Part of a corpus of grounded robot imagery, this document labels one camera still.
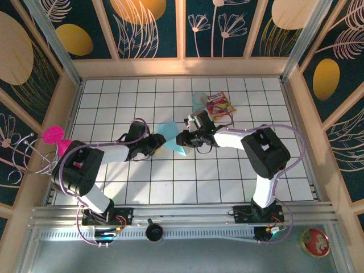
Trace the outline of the small electronics board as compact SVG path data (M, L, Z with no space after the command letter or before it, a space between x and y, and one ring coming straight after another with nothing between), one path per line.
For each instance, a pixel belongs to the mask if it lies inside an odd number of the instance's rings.
M254 228L253 239L258 242L269 242L275 233L278 233L279 231L282 230L285 230L285 228L279 226L274 226L274 227L258 226Z
M97 227L94 230L93 237L95 240L113 240L121 231L121 226L111 227L111 228L104 228L104 227Z

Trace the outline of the red snack packet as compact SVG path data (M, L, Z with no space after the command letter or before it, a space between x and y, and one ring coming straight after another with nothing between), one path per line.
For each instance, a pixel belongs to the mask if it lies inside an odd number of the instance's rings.
M231 115L236 111L225 96L224 92L208 96L206 108L214 121Z

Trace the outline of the red round tin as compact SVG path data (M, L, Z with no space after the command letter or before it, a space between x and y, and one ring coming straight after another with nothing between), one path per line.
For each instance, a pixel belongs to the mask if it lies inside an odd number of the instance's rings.
M327 235L320 229L310 228L301 233L300 247L309 256L323 258L330 252Z

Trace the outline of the black round knob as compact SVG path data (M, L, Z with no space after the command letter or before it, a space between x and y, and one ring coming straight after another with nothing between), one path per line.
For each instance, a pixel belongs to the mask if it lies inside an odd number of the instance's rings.
M164 229L159 223L154 223L152 219L148 219L148 227L146 228L146 238L152 243L159 243L164 238Z

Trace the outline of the light blue cloth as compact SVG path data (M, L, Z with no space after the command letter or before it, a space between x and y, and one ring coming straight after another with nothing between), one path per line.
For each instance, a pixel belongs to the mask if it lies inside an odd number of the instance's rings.
M164 147L177 152L182 156L187 156L187 153L183 146L180 146L176 142L176 137L179 134L177 124L175 121L158 124L155 127L155 131L157 134L161 134L164 136L166 142L163 144Z

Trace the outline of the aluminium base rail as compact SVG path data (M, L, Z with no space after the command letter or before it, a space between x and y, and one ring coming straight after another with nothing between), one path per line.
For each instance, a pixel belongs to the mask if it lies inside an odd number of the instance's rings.
M232 225L235 204L130 205L131 226L145 225L150 218L166 227L203 227ZM327 224L338 217L330 202L298 201L278 203L272 214L274 223ZM77 206L42 206L31 210L30 228L65 228L75 226Z

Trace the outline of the translucent teal plastic cup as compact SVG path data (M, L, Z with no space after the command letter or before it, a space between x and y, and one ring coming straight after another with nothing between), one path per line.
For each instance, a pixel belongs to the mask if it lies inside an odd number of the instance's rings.
M192 109L196 112L200 109L206 108L208 102L208 95L203 92L196 92L192 94Z

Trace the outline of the pink fuzzy toy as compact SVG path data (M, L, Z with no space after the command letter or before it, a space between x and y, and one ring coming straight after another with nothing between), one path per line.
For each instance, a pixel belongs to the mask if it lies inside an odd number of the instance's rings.
M64 130L62 127L59 126L53 126L46 129L46 131L42 135L42 140L46 144L56 145L56 154L58 155L59 159L61 159L69 146L73 143L73 141L70 139L64 139Z

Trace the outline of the perforated metal strip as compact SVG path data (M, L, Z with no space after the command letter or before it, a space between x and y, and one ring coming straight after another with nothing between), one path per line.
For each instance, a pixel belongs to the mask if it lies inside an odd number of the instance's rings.
M129 228L123 229L113 240L143 240L146 239L145 229ZM93 237L94 229L82 229L82 236L87 240L95 240ZM252 227L240 228L166 228L164 230L164 239L204 239L204 238L253 238L254 229ZM49 229L40 233L41 241L80 241L81 235L76 229Z

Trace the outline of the aluminium frame post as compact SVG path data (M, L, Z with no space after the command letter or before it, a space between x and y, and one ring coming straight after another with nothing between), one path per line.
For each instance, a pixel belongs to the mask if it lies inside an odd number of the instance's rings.
M298 65L299 60L308 48L315 33L320 28L324 17L329 11L332 0L318 0L313 11L308 18L306 26L301 31L287 61L287 64L280 75L281 83L285 84L291 76L293 70Z
M35 22L38 24L42 33L49 41L50 46L53 48L65 71L75 85L80 87L82 78L78 74L76 67L73 65L70 55L65 50L65 47L56 33L53 24L47 18L46 12L41 7L41 4L37 0L24 0L24 3L29 9L31 15L34 17Z

